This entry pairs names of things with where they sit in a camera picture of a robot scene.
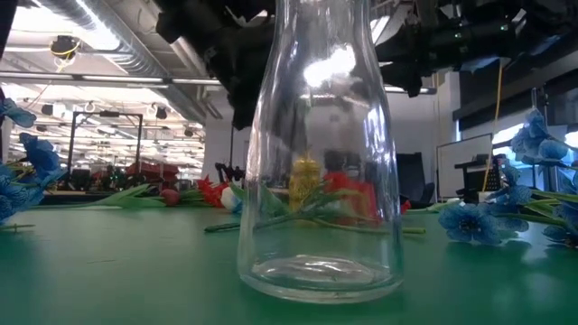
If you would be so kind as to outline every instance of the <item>ceiling beam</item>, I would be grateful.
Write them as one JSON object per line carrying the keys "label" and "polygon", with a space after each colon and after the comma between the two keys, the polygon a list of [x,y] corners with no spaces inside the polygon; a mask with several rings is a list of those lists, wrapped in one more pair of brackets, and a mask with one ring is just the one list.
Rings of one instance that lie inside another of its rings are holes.
{"label": "ceiling beam", "polygon": [[[221,86],[216,79],[208,78],[164,78],[164,77],[130,77],[130,76],[103,76],[86,74],[66,74],[66,73],[36,73],[0,71],[0,80],[17,84],[35,83],[52,85],[74,85],[93,87],[117,87],[117,88],[167,88],[169,85],[202,85]],[[397,87],[385,85],[386,92],[401,93],[406,92]],[[422,88],[420,94],[436,94],[435,88]]]}

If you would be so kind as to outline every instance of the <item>yellow object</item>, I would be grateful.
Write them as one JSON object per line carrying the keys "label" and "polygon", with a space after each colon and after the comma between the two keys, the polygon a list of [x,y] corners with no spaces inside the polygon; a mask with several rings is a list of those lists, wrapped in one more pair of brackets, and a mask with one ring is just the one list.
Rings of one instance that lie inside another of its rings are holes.
{"label": "yellow object", "polygon": [[297,159],[289,179],[289,207],[296,211],[303,200],[321,183],[321,168],[309,153]]}
{"label": "yellow object", "polygon": [[[498,98],[496,99],[496,115],[494,116],[494,127],[491,132],[492,136],[496,133],[496,126],[498,125],[498,116],[499,116],[499,102],[502,100],[502,75],[504,73],[504,67],[502,66],[502,61],[499,61],[499,73],[498,73]],[[486,174],[484,175],[484,186],[481,188],[481,191],[486,191],[486,186],[488,185],[488,176],[489,176],[489,167],[491,166],[492,158],[491,155],[493,153],[493,146],[489,148],[489,156],[488,162],[486,163]]]}

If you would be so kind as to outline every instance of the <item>whiteboard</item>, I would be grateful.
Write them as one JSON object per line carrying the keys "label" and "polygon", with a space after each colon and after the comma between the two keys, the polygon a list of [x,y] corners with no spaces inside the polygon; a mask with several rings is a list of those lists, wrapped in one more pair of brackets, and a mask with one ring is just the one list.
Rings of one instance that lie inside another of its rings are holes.
{"label": "whiteboard", "polygon": [[491,134],[479,135],[437,147],[438,197],[457,197],[455,191],[463,189],[463,171],[455,165],[471,162],[477,154],[488,154],[491,138]]}

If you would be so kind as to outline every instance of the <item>desk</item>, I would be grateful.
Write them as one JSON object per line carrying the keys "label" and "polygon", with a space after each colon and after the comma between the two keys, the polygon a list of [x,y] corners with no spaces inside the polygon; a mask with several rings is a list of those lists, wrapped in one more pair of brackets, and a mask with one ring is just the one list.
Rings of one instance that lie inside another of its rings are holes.
{"label": "desk", "polygon": [[28,211],[0,234],[0,324],[571,324],[578,252],[531,225],[501,247],[451,243],[435,215],[405,241],[406,281],[385,299],[325,306],[263,295],[237,276],[238,232],[216,209]]}

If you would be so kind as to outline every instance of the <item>yellow cable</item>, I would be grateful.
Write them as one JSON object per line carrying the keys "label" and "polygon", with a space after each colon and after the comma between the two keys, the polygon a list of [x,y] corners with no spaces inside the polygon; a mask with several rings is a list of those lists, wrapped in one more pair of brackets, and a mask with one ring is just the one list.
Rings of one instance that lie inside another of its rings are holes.
{"label": "yellow cable", "polygon": [[[64,59],[64,61],[67,61],[70,57],[70,55],[72,54],[72,52],[66,54],[66,59]],[[66,64],[64,64],[64,62],[58,66],[58,68],[56,69],[56,73],[61,73],[64,68],[66,68]],[[40,100],[42,94],[44,94],[44,92],[46,91],[46,89],[48,89],[48,87],[52,84],[52,80],[48,83],[48,85],[46,85],[44,87],[44,89],[38,94],[38,96],[36,96],[36,98],[30,103],[28,104],[28,106],[25,108],[26,110],[28,110],[30,107],[32,107],[33,105],[37,104],[38,101]]]}
{"label": "yellow cable", "polygon": [[74,48],[72,48],[71,50],[68,51],[64,51],[64,52],[55,52],[53,50],[51,50],[51,53],[54,55],[71,55],[76,49],[78,49],[78,47],[80,46],[81,41],[78,41],[76,43],[76,46]]}
{"label": "yellow cable", "polygon": [[[496,99],[496,115],[494,116],[494,126],[492,128],[491,134],[492,137],[496,133],[496,128],[498,127],[498,116],[499,116],[499,102],[502,99],[502,75],[504,73],[504,67],[502,66],[502,61],[499,61],[499,72],[498,72],[498,98]],[[491,166],[491,162],[493,161],[493,145],[490,144],[489,147],[489,156],[488,162],[486,163],[486,174],[484,175],[484,186],[481,188],[481,191],[486,191],[486,187],[488,186],[488,176],[489,176],[489,167]]]}

